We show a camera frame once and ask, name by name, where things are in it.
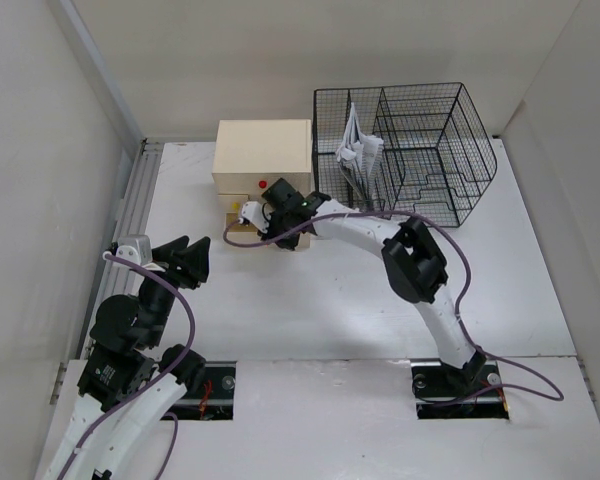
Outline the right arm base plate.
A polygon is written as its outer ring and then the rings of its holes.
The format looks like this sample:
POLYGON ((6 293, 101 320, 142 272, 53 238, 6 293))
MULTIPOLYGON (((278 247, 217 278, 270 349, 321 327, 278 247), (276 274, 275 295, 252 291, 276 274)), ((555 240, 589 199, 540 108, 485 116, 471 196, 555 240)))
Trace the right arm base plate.
POLYGON ((438 360, 414 361, 411 373, 419 420, 509 419, 501 388, 469 398, 481 389, 500 383, 499 368, 494 361, 486 363, 469 387, 450 383, 438 360))

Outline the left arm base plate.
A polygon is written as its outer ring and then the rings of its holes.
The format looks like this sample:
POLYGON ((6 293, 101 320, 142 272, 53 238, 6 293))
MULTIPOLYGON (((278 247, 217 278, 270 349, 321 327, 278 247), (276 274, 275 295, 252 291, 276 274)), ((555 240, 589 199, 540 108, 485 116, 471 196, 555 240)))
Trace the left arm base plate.
POLYGON ((190 390, 170 409, 179 420, 229 421, 234 414, 235 362, 210 362, 196 390, 190 390))

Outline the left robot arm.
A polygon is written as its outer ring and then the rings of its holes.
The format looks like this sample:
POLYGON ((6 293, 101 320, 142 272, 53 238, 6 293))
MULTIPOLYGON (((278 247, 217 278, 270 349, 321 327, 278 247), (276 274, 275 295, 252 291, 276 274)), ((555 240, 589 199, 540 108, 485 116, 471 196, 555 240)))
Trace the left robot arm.
POLYGON ((184 396, 201 389, 207 398, 205 359, 193 341, 175 344, 155 360, 174 303, 193 313, 182 290, 194 290, 209 276, 210 239, 181 236, 152 247, 146 235, 119 238, 104 260, 142 276, 134 295, 106 298, 89 336, 92 349, 77 383, 78 396, 47 479, 119 479, 151 428, 184 396))

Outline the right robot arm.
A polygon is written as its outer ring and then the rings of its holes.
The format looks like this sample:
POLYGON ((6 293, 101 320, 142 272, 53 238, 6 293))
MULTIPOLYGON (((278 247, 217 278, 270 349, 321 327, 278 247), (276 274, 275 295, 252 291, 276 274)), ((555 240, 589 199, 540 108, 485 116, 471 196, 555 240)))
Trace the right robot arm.
POLYGON ((413 304, 429 329, 438 350, 445 386, 467 393, 480 379, 485 355, 462 331, 447 286, 447 260, 425 223, 413 216, 402 223, 375 216, 363 217, 326 194, 307 196, 279 179, 262 194, 271 208, 260 227, 263 240, 275 239, 293 250, 303 233, 340 240, 377 256, 391 290, 413 304))

